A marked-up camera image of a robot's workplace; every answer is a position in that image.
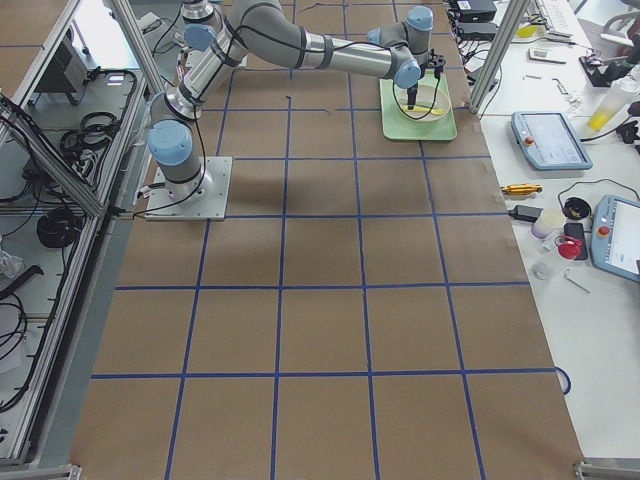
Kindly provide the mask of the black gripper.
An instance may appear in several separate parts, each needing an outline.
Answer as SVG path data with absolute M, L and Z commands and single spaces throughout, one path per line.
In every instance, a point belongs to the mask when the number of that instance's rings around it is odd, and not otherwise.
M 424 65 L 411 64 L 408 68 L 408 77 L 407 80 L 407 100 L 406 107 L 408 110 L 413 110 L 416 105 L 417 93 L 418 93 L 418 84 L 419 81 L 424 77 L 425 71 L 427 68 Z

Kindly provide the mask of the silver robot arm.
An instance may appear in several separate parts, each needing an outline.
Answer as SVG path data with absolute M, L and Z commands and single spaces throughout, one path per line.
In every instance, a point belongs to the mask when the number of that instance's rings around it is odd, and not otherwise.
M 211 20 L 216 12 L 214 4 L 208 0 L 182 0 L 180 15 L 186 23 L 204 23 Z
M 153 100 L 147 136 L 170 201 L 186 203 L 205 194 L 211 184 L 194 150 L 191 126 L 208 93 L 230 76 L 246 54 L 280 67 L 364 75 L 409 89 L 424 75 L 432 28 L 431 9 L 417 6 L 405 20 L 370 31 L 364 41 L 350 42 L 292 23 L 277 1 L 236 1 L 218 30 L 187 26 L 187 44 L 203 55 L 176 86 Z

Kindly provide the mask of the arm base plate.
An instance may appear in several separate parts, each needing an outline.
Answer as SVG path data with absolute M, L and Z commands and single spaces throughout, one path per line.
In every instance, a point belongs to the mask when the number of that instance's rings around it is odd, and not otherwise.
M 165 179 L 159 167 L 145 207 L 144 218 L 150 221 L 223 221 L 226 217 L 233 159 L 228 156 L 200 157 L 204 179 L 186 184 Z

